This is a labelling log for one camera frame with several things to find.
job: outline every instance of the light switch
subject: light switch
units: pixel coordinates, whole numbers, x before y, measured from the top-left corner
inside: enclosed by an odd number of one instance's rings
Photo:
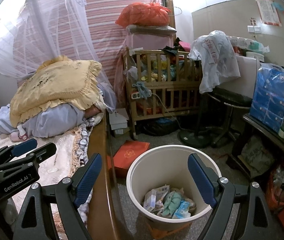
[[[255,27],[254,27],[254,33],[262,34],[262,32],[261,32],[261,27],[255,26]]]
[[[248,25],[248,32],[254,33],[254,26]]]

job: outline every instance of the blue plastic bag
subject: blue plastic bag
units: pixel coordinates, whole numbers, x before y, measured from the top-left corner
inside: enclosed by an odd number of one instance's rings
[[[250,115],[278,132],[284,123],[284,68],[261,63]]]

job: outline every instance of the silver screw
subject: silver screw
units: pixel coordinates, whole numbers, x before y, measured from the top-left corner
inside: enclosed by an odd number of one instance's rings
[[[31,186],[31,188],[32,188],[32,189],[38,188],[38,183],[33,183],[32,186]]]
[[[260,185],[257,183],[257,182],[252,182],[252,187],[255,187],[255,188],[258,188],[258,187],[260,187]]]
[[[225,177],[221,177],[220,178],[220,182],[223,183],[223,184],[226,184],[226,183],[229,182],[229,180],[227,178],[225,178]]]
[[[68,183],[70,183],[70,181],[71,181],[71,178],[69,178],[69,177],[62,179],[63,184],[68,184]]]

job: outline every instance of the mosquito net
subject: mosquito net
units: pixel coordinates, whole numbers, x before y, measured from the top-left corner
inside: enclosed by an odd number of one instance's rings
[[[23,77],[59,55],[99,61],[87,23],[86,0],[11,0],[2,4],[7,13],[0,19],[1,74]],[[106,104],[115,108],[116,97],[103,69],[97,80],[108,93]]]

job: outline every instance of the trash can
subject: trash can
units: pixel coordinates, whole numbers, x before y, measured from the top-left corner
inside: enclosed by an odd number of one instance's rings
[[[161,231],[176,230],[194,222],[211,210],[211,206],[203,201],[187,168],[187,160],[191,153],[197,153],[203,163],[221,177],[218,166],[209,156],[183,145],[165,145],[150,149],[132,163],[126,177],[127,191],[136,208],[152,228]],[[183,187],[185,196],[196,203],[195,215],[184,219],[168,219],[152,214],[143,208],[141,204],[145,194],[165,184],[170,187]]]

